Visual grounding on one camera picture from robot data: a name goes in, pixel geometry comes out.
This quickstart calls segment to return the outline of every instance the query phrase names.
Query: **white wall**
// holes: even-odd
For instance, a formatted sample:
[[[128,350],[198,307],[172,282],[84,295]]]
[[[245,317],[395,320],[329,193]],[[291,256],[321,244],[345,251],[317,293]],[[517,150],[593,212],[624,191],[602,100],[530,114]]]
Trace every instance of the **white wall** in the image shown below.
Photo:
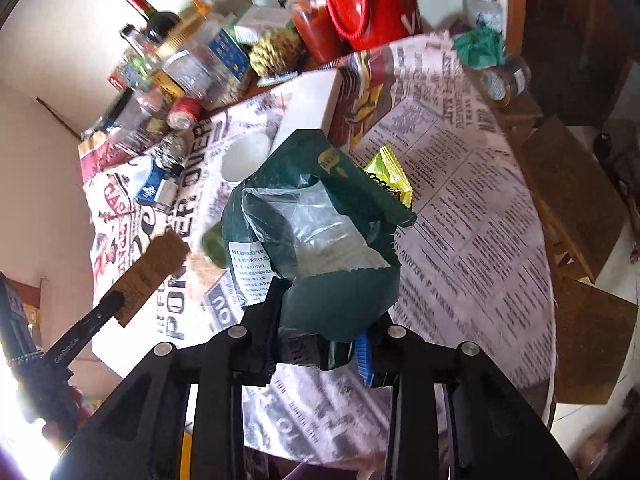
[[[43,106],[0,81],[0,270],[40,286],[47,349],[89,312],[93,228],[82,191],[78,143]],[[104,398],[119,382],[89,351],[72,369],[85,396]]]
[[[148,0],[179,10],[190,0]],[[250,0],[210,0],[221,12]],[[501,0],[506,12],[506,1]],[[435,28],[448,26],[462,0],[420,0]],[[44,99],[77,131],[89,127],[115,96],[107,82],[126,46],[118,31],[143,20],[125,0],[20,0],[0,29],[0,74]]]

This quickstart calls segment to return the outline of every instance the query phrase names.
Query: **yellow snack wrapper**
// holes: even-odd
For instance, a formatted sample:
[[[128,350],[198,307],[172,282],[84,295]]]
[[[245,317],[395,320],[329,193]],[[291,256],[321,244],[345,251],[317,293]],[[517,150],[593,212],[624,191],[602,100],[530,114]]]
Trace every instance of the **yellow snack wrapper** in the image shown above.
[[[383,187],[395,196],[402,204],[411,209],[414,200],[414,190],[409,179],[404,174],[400,162],[389,146],[382,146],[380,151],[364,167],[369,176],[377,180]]]

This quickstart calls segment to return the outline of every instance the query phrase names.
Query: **blue jar label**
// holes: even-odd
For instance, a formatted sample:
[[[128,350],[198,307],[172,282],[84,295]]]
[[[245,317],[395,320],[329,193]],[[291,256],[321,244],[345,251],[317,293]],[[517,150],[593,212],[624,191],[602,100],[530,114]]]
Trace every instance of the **blue jar label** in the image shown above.
[[[220,62],[228,68],[229,72],[238,81],[242,81],[246,71],[249,69],[249,57],[224,28],[221,28],[215,39],[209,43],[209,48]]]

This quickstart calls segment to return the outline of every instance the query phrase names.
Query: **table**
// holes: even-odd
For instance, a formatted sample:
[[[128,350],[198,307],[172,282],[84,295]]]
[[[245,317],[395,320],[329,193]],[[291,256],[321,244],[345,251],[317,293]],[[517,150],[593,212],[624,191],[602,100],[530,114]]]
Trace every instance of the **table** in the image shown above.
[[[542,229],[507,140],[449,38],[415,36],[338,65],[344,84],[330,139],[347,143],[359,163],[391,144],[416,194],[418,222],[397,237],[403,266],[392,317],[431,342],[479,342],[517,387],[546,400],[555,324]],[[160,340],[199,344],[240,319],[228,273],[207,263],[199,240],[231,190],[220,177],[222,154],[251,131],[273,138],[296,84],[194,128],[169,216],[129,198],[134,161],[87,179],[97,229],[92,261],[101,262],[96,301],[167,225],[192,247],[183,270],[125,329],[111,320],[94,338],[94,353],[120,375]],[[105,261],[110,240],[118,251]],[[243,407],[245,443],[276,456],[367,467],[386,448],[390,392],[365,388],[352,365],[331,372],[279,365],[269,386],[244,389]],[[444,429],[442,410],[439,422]]]

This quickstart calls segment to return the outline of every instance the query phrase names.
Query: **crumpled foil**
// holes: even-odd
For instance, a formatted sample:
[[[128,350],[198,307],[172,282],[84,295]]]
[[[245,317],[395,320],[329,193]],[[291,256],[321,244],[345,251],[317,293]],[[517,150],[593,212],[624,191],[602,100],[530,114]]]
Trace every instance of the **crumpled foil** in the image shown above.
[[[181,164],[187,155],[184,139],[176,134],[166,134],[150,151],[149,155],[168,170],[174,164]]]

